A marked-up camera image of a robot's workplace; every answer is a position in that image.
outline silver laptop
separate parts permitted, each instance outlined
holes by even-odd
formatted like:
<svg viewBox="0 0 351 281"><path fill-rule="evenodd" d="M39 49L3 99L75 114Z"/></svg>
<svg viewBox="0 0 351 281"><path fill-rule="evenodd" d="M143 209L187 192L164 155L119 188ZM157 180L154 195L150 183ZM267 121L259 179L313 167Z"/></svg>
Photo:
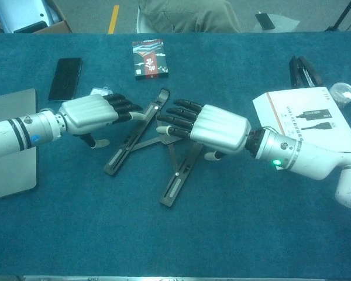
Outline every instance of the silver laptop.
<svg viewBox="0 0 351 281"><path fill-rule="evenodd" d="M0 95L0 121L36 113L35 89ZM37 149L0 157L0 197L37 185Z"/></svg>
<svg viewBox="0 0 351 281"><path fill-rule="evenodd" d="M5 33L14 33L39 23L46 28L54 20L45 0L0 0L0 23Z"/></svg>

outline robot finger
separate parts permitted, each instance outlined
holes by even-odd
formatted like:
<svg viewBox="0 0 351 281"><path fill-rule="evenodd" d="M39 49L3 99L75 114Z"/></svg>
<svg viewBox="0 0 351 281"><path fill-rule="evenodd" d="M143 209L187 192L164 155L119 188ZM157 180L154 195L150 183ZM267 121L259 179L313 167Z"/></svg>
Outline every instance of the robot finger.
<svg viewBox="0 0 351 281"><path fill-rule="evenodd" d="M124 105L118 105L117 107L114 107L115 111L117 113L128 113L129 111L141 111L143 108L141 108L137 104L124 104Z"/></svg>
<svg viewBox="0 0 351 281"><path fill-rule="evenodd" d="M204 159L208 161L217 161L221 160L226 154L220 152L220 151L214 151L214 152L207 152L204 154Z"/></svg>
<svg viewBox="0 0 351 281"><path fill-rule="evenodd" d="M166 112L169 114L176 114L180 117L183 117L183 118L190 120L190 121L193 121L193 122L195 122L198 118L197 113L186 110L186 109L182 109L182 108L172 107L172 108L168 108Z"/></svg>
<svg viewBox="0 0 351 281"><path fill-rule="evenodd" d="M191 133L189 130L174 128L172 126L160 126L156 128L156 131L166 135L178 136L183 139L189 139Z"/></svg>
<svg viewBox="0 0 351 281"><path fill-rule="evenodd" d="M185 119L173 117L170 115L159 115L157 116L157 120L159 121L164 121L179 127L182 127L184 129L189 129L191 130L192 127L194 126L194 123Z"/></svg>
<svg viewBox="0 0 351 281"><path fill-rule="evenodd" d="M132 102L127 100L126 98L118 99L118 100L110 100L108 102L113 107L117 107L118 105L132 104Z"/></svg>
<svg viewBox="0 0 351 281"><path fill-rule="evenodd" d="M118 119L112 124L126 122L130 120L145 120L146 116L143 113L138 112L123 112L118 114Z"/></svg>
<svg viewBox="0 0 351 281"><path fill-rule="evenodd" d="M115 100L125 100L126 98L121 94L110 94L104 95L103 98L107 101L115 101Z"/></svg>
<svg viewBox="0 0 351 281"><path fill-rule="evenodd" d="M187 109L190 109L196 113L200 113L201 110L203 109L203 105L197 104L196 102L192 101L187 101L187 100L175 100L173 102L175 105L179 105L181 107L185 107Z"/></svg>
<svg viewBox="0 0 351 281"><path fill-rule="evenodd" d="M95 139L91 136L90 133L86 133L84 135L79 136L81 140L83 140L89 147L93 148L96 145Z"/></svg>

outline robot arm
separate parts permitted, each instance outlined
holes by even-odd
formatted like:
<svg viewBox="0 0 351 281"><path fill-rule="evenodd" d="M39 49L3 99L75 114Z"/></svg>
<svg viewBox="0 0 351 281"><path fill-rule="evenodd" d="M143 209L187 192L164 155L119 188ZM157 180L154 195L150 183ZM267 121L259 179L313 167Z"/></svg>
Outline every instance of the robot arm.
<svg viewBox="0 0 351 281"><path fill-rule="evenodd" d="M103 146L90 133L104 126L128 120L141 120L141 110L124 96L88 95L62 103L58 113L43 109L37 114L0 122L0 157L56 141L64 132L78 135L90 147Z"/></svg>
<svg viewBox="0 0 351 281"><path fill-rule="evenodd" d="M338 202L351 208L351 153L319 148L268 128L252 131L246 118L211 105L185 100L174 103L188 110L170 108L167 112L184 119L158 116L158 119L175 125L158 127L159 133L190 138L213 148L214 152L205 155L206 160L219 160L226 154L237 154L245 148L256 159L270 161L315 180L324 179L336 166L340 166L342 173L335 196Z"/></svg>

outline smartphone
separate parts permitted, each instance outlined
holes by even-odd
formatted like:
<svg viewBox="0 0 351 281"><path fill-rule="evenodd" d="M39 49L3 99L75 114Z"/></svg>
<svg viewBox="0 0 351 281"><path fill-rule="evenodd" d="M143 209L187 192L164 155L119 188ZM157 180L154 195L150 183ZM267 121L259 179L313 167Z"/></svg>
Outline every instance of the smartphone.
<svg viewBox="0 0 351 281"><path fill-rule="evenodd" d="M267 13L257 13L255 17L263 30L276 28Z"/></svg>
<svg viewBox="0 0 351 281"><path fill-rule="evenodd" d="M81 68L82 59L80 57L70 57L58 60L48 100L72 100L77 92Z"/></svg>

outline person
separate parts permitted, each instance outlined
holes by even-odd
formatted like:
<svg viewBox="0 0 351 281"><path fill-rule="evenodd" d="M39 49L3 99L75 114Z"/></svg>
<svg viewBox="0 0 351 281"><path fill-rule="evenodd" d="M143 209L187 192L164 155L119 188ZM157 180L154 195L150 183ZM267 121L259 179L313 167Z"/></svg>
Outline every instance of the person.
<svg viewBox="0 0 351 281"><path fill-rule="evenodd" d="M240 32L227 0L139 0L139 9L160 33Z"/></svg>

